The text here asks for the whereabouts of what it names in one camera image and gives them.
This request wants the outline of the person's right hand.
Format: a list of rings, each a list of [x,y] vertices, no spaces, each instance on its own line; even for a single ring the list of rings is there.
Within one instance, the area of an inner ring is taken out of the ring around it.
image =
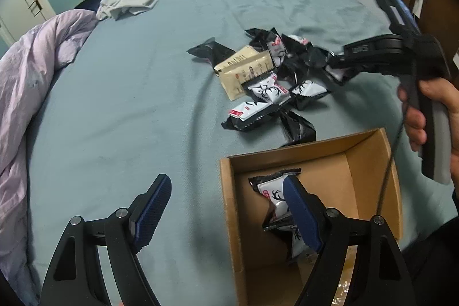
[[[444,78],[420,81],[419,87],[427,98],[440,102],[447,108],[452,137],[451,154],[458,156],[458,90]],[[426,118],[419,110],[409,105],[408,93],[401,86],[398,88],[398,99],[402,102],[402,109],[407,110],[404,127],[410,146],[413,151],[419,151],[427,141]]]

